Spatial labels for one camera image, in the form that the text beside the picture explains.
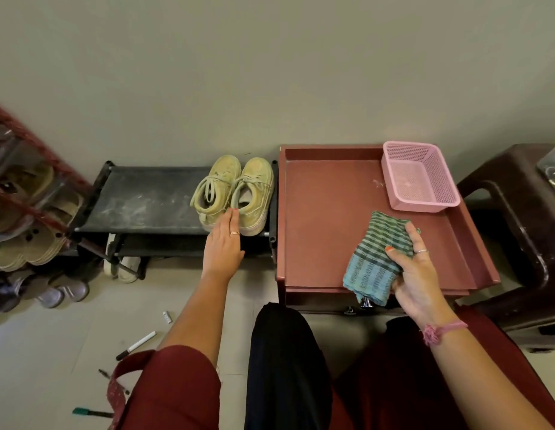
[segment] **plastic basket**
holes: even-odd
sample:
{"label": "plastic basket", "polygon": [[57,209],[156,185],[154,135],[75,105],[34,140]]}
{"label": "plastic basket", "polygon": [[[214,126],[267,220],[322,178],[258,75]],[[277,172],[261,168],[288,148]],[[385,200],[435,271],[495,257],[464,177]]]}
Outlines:
{"label": "plastic basket", "polygon": [[394,210],[437,213],[460,204],[459,191],[435,145],[385,142],[381,165]]}

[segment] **bracelet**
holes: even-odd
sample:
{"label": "bracelet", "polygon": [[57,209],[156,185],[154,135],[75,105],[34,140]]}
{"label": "bracelet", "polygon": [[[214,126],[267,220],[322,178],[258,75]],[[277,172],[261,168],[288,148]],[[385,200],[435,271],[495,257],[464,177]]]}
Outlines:
{"label": "bracelet", "polygon": [[449,323],[441,327],[426,325],[425,329],[423,330],[423,340],[425,341],[425,346],[438,346],[439,344],[441,344],[441,339],[443,335],[447,332],[456,329],[464,329],[467,327],[467,323],[461,320]]}

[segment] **red sleeve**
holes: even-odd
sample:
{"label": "red sleeve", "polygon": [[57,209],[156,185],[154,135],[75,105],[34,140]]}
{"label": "red sleeve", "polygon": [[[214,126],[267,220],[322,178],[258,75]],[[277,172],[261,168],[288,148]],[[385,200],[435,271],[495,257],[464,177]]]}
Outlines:
{"label": "red sleeve", "polygon": [[146,363],[122,414],[122,430],[218,428],[220,379],[198,350],[170,346]]}

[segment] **plaid cloth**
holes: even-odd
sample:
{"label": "plaid cloth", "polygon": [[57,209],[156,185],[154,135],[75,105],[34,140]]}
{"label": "plaid cloth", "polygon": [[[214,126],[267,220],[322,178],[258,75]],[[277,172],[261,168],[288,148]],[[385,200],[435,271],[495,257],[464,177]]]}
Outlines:
{"label": "plaid cloth", "polygon": [[344,276],[344,287],[363,297],[385,306],[391,284],[403,272],[399,265],[385,253],[386,246],[393,246],[407,256],[413,256],[413,244],[405,231],[409,220],[396,219],[379,211],[371,214],[365,238],[353,253]]}

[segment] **forearm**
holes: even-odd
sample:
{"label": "forearm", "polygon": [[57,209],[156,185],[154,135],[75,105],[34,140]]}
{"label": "forearm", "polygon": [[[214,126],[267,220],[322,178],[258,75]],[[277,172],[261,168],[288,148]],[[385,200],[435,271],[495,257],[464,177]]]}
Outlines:
{"label": "forearm", "polygon": [[[452,311],[440,318],[439,325],[457,319]],[[468,329],[446,333],[431,351],[471,429],[553,429]]]}
{"label": "forearm", "polygon": [[220,352],[228,280],[205,274],[159,345],[183,345],[202,352],[216,366]]}

